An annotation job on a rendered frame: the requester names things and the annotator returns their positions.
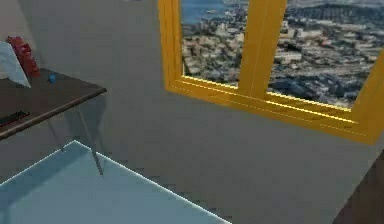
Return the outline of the yellow framed window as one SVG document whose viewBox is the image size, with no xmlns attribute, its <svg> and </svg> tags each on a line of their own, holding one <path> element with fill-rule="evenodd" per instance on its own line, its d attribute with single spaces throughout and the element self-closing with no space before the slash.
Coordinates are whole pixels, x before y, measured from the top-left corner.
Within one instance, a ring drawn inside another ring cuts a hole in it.
<svg viewBox="0 0 384 224">
<path fill-rule="evenodd" d="M 287 0 L 250 0 L 236 87 L 182 75 L 181 2 L 158 0 L 167 91 L 372 145 L 384 133 L 384 50 L 351 109 L 267 90 Z"/>
</svg>

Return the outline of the red box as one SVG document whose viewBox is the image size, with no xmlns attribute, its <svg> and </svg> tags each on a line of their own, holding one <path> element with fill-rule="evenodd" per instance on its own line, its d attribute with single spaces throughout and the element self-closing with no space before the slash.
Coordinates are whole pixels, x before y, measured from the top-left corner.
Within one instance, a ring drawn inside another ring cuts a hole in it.
<svg viewBox="0 0 384 224">
<path fill-rule="evenodd" d="M 17 59 L 28 77 L 40 76 L 40 69 L 32 55 L 30 45 L 20 36 L 8 36 L 6 41 L 12 46 Z"/>
</svg>

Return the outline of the dark brown table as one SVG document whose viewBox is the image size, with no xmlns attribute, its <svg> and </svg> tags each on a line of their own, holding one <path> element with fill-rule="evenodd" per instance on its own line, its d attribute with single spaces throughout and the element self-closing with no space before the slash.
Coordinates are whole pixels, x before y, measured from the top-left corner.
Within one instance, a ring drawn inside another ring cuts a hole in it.
<svg viewBox="0 0 384 224">
<path fill-rule="evenodd" d="M 51 84 L 48 76 L 57 81 Z M 53 118 L 75 110 L 91 139 L 85 113 L 79 106 L 106 92 L 104 87 L 45 68 L 25 87 L 9 79 L 0 80 L 0 117 L 26 111 L 30 115 L 0 127 L 0 183 L 28 169 L 50 154 L 63 152 L 67 144 L 53 126 Z"/>
</svg>

